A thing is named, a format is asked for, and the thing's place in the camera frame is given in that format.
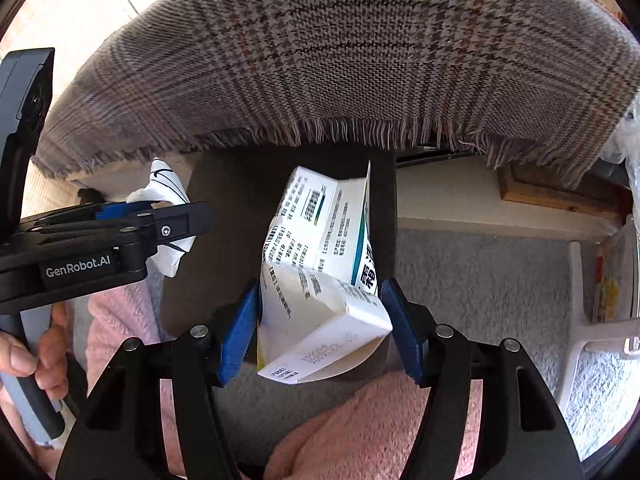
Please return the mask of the grey plaid tablecloth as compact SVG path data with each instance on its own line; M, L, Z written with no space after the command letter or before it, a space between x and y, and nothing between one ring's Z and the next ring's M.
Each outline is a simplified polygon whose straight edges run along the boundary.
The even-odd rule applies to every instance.
M638 41L591 0L158 0L81 66L34 162L434 142L573 186L638 91Z

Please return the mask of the white medicine box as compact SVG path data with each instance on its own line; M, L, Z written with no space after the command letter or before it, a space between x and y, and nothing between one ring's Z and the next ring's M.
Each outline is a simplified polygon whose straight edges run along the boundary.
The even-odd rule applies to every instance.
M292 172L262 245L259 376L299 385L348 373L392 331L378 299L369 183Z

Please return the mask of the black trash bin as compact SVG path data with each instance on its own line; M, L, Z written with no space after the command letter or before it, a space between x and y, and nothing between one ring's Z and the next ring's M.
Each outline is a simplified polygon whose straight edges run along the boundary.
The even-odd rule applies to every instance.
M369 240L379 280L395 269L395 155L355 143L304 148L263 146L211 150L195 164L186 192L212 208L214 225L199 236L164 283L160 324L180 336L242 296L259 274L268 226L293 170L303 166L327 177L370 178ZM255 334L243 363L255 363Z

